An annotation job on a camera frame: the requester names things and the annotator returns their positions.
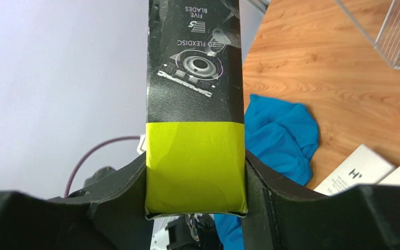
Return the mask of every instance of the wood grain surface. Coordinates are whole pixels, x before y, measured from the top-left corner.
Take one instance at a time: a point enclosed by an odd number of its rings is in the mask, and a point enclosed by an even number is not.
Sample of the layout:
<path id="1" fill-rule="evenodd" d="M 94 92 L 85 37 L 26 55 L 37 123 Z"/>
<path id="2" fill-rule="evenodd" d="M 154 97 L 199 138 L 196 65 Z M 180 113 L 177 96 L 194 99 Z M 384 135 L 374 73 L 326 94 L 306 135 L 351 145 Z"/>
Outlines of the wood grain surface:
<path id="1" fill-rule="evenodd" d="M 341 2 L 375 40 L 393 0 L 341 0 Z"/>
<path id="2" fill-rule="evenodd" d="M 357 8 L 380 17 L 387 11 Z M 245 107 L 251 93 L 300 102 L 319 123 L 309 188 L 361 143 L 400 165 L 400 71 L 385 63 L 332 0 L 272 0 L 243 75 Z"/>

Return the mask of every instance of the razor head illustration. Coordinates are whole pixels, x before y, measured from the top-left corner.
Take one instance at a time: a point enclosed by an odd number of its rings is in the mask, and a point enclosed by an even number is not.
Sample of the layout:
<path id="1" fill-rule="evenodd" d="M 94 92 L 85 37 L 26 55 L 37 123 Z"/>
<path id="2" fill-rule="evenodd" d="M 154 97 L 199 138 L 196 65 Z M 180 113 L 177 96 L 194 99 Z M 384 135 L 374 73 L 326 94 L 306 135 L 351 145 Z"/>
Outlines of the razor head illustration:
<path id="1" fill-rule="evenodd" d="M 214 37 L 211 38 L 207 45 L 208 46 L 206 47 L 206 53 L 208 54 L 208 56 L 216 56 L 226 47 L 226 44 L 217 42 Z"/>
<path id="2" fill-rule="evenodd" d="M 157 72 L 157 75 L 207 97 L 211 97 L 218 87 L 222 74 L 223 66 L 218 58 L 197 50 L 187 50 L 171 56 L 161 64 Z"/>

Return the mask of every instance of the blue towel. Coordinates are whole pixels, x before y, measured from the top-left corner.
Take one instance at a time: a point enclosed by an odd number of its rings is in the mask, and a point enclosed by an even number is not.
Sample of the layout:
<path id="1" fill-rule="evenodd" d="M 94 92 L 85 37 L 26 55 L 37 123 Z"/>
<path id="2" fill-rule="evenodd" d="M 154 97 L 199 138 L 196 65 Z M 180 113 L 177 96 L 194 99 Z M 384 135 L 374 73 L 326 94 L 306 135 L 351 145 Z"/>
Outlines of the blue towel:
<path id="1" fill-rule="evenodd" d="M 319 145 L 319 128 L 305 105 L 251 95 L 245 113 L 245 146 L 268 167 L 305 185 Z M 240 218 L 214 215 L 224 250 L 243 250 Z"/>

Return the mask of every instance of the white wall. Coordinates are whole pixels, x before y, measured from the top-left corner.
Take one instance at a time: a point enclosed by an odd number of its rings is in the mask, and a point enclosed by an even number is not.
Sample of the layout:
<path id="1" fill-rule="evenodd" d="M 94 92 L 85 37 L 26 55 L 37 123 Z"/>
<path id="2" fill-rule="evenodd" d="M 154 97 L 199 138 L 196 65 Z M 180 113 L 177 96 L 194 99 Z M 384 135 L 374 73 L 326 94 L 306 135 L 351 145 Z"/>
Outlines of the white wall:
<path id="1" fill-rule="evenodd" d="M 0 190 L 61 196 L 92 146 L 145 132 L 147 8 L 147 1 L 0 0 Z M 248 3 L 241 12 L 245 57 L 261 14 Z M 102 166 L 129 163 L 136 145 L 95 153 L 71 190 Z"/>

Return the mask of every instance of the product logo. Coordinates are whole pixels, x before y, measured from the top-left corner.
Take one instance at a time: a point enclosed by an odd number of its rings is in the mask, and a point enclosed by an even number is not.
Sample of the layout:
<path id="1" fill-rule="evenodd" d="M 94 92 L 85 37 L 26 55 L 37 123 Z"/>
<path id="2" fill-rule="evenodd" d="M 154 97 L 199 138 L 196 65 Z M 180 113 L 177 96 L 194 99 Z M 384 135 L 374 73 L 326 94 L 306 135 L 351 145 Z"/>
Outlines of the product logo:
<path id="1" fill-rule="evenodd" d="M 196 33 L 206 32 L 205 22 L 191 21 L 188 27 L 192 28 L 191 32 L 196 32 Z"/>

